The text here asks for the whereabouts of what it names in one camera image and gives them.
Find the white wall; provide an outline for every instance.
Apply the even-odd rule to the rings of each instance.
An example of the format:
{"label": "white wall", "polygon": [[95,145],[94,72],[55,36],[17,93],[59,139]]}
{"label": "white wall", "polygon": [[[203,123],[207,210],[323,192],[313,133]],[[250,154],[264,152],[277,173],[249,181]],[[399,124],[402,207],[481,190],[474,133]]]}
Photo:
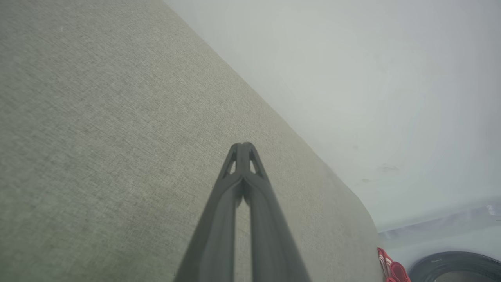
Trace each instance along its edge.
{"label": "white wall", "polygon": [[501,2],[165,1],[379,230],[501,195]]}

